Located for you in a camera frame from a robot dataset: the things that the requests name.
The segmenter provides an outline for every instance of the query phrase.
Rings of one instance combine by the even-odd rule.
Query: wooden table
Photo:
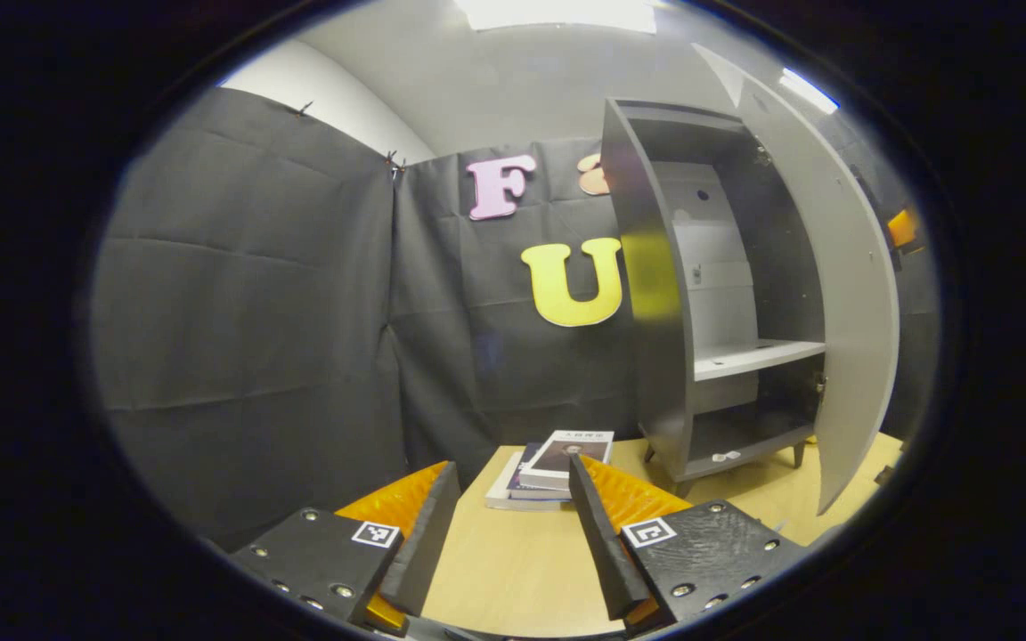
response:
[[[806,446],[793,469],[785,449],[733,470],[699,479],[689,503],[725,498],[796,544],[810,545],[843,523],[876,491],[873,478],[896,463],[901,442],[878,434],[858,475],[837,503],[815,516],[819,494],[818,446]],[[616,442],[611,466],[668,489],[671,479],[659,458],[643,463],[646,442]],[[623,630],[609,620],[596,568],[578,514],[516,512],[485,508],[502,467],[521,446],[502,446],[462,494],[422,615],[459,628],[524,637],[585,636]]]

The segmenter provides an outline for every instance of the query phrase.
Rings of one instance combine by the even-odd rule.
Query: white book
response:
[[[516,474],[517,464],[521,462],[520,451],[514,451],[509,462],[505,464],[502,474],[485,492],[485,508],[497,510],[518,510],[522,512],[550,512],[561,510],[564,499],[561,498],[510,498],[510,479]]]
[[[521,470],[521,484],[530,487],[567,489],[569,487],[569,454],[588,455],[607,463],[611,454],[614,433],[557,430],[529,463]]]

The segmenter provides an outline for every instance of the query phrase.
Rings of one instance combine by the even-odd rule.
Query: gray cabinet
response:
[[[822,291],[773,160],[731,114],[609,98],[601,163],[636,331],[638,420],[679,494],[814,434]]]

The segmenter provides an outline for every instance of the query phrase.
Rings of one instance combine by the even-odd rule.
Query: stack of books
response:
[[[502,474],[485,492],[485,507],[500,510],[559,510],[569,492],[569,454],[607,463],[611,433],[554,431],[545,443],[530,442],[510,455]]]

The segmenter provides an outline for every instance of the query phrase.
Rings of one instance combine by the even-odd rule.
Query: wall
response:
[[[386,154],[398,150],[396,159],[408,163],[435,157],[430,147],[398,118],[373,91],[330,57],[310,44],[288,40],[243,66],[222,84],[302,109]]]

